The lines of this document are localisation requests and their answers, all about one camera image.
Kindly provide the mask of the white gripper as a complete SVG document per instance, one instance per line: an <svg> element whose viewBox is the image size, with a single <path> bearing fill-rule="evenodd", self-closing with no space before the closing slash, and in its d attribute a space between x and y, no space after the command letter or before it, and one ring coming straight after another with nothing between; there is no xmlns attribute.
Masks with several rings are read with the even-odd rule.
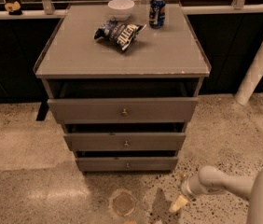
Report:
<svg viewBox="0 0 263 224"><path fill-rule="evenodd" d="M185 172L179 173L181 183L181 191L185 195L179 195L170 205L169 211L171 213L178 212L181 208L185 207L189 200L201 195L201 184L197 175L189 175Z"/></svg>

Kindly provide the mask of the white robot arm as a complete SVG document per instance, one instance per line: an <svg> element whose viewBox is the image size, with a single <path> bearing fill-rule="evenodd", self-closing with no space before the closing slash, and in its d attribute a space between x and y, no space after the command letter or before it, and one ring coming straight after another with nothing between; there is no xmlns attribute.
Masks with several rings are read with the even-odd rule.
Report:
<svg viewBox="0 0 263 224"><path fill-rule="evenodd" d="M213 166L203 166L181 182L182 194L171 204L175 213L199 195L217 195L224 191L249 202L246 224L263 224L263 170L255 179L249 176L227 175Z"/></svg>

